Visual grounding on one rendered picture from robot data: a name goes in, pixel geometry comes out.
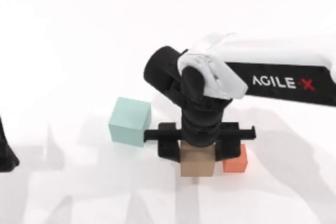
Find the block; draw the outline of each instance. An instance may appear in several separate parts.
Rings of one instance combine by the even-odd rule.
[[[151,111],[148,102],[119,97],[109,120],[112,140],[142,147],[144,131],[151,125]]]
[[[240,156],[223,160],[223,172],[244,173],[247,167],[247,154],[245,144],[240,145]]]
[[[181,141],[181,177],[212,177],[215,168],[215,145],[193,147]]]

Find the teal block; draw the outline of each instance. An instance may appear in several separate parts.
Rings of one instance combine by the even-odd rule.
[[[119,97],[109,121],[112,140],[142,147],[143,133],[149,129],[151,121],[150,103]]]

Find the brown block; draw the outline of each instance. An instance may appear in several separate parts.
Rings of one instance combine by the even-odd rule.
[[[245,144],[240,146],[240,157],[223,160],[223,172],[244,173],[247,166],[247,155]]]
[[[215,145],[197,148],[181,141],[181,177],[211,177],[215,168]]]

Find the logo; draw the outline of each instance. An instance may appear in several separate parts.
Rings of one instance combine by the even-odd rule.
[[[275,87],[282,89],[297,89],[302,87],[304,90],[315,90],[312,79],[300,79],[295,81],[293,77],[275,77],[275,76],[253,76],[253,85]]]

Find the white background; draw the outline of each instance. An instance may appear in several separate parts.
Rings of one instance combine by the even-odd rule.
[[[180,178],[178,164],[112,143],[119,96],[178,109],[142,79],[159,47],[214,32],[336,34],[336,0],[0,0],[0,111],[22,164],[0,175],[1,224],[336,223],[336,108],[245,97],[245,174]]]

